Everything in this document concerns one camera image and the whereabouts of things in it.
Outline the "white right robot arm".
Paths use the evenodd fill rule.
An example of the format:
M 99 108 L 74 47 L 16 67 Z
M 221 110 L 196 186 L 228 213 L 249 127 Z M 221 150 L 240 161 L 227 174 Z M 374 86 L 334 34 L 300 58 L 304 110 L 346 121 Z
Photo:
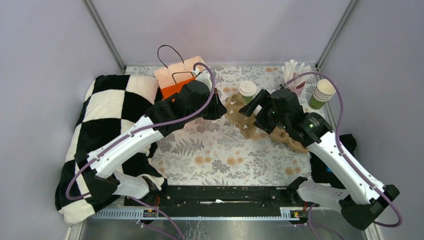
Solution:
M 339 189 L 298 177 L 287 186 L 286 198 L 291 205 L 315 203 L 341 213 L 354 228 L 366 230 L 400 194 L 394 185 L 384 185 L 366 171 L 340 143 L 330 124 L 318 113 L 305 113 L 289 89 L 273 93 L 262 89 L 239 113 L 249 117 L 257 107 L 261 109 L 253 123 L 256 127 L 268 134 L 277 127 L 284 129 L 327 165 L 344 186 Z

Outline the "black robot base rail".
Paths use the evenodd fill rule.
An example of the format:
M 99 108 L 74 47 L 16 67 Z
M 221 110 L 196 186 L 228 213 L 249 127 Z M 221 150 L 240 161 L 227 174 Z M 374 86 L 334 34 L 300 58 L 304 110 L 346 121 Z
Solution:
M 181 218 L 278 218 L 283 210 L 301 213 L 312 205 L 285 186 L 169 185 L 164 191 L 150 191 L 140 201 Z

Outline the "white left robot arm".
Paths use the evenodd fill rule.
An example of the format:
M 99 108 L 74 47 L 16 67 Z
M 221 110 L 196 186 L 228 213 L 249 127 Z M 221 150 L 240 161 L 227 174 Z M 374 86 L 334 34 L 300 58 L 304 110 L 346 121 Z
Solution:
M 213 79 L 190 81 L 180 92 L 156 102 L 133 127 L 111 142 L 89 153 L 76 153 L 74 159 L 79 171 L 70 181 L 66 197 L 77 200 L 86 196 L 70 195 L 71 187 L 82 176 L 88 195 L 96 201 L 120 195 L 137 199 L 144 206 L 152 204 L 155 192 L 147 180 L 119 173 L 117 168 L 148 145 L 182 129 L 186 123 L 198 118 L 217 120 L 226 112 Z

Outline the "orange paper gift bag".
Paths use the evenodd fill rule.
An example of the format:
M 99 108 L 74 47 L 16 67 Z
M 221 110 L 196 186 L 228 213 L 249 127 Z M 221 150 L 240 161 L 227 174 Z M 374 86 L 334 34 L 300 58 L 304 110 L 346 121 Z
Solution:
M 163 47 L 171 48 L 179 56 L 180 62 L 166 65 L 159 57 L 159 51 Z M 194 66 L 195 63 L 205 64 L 200 55 L 183 59 L 180 53 L 170 45 L 161 45 L 157 49 L 157 58 L 163 64 L 163 67 L 158 68 L 154 72 L 154 76 L 158 81 L 164 99 L 167 99 L 175 93 L 179 93 L 183 85 L 195 80 L 197 76 L 205 70 L 205 67 L 202 65 Z

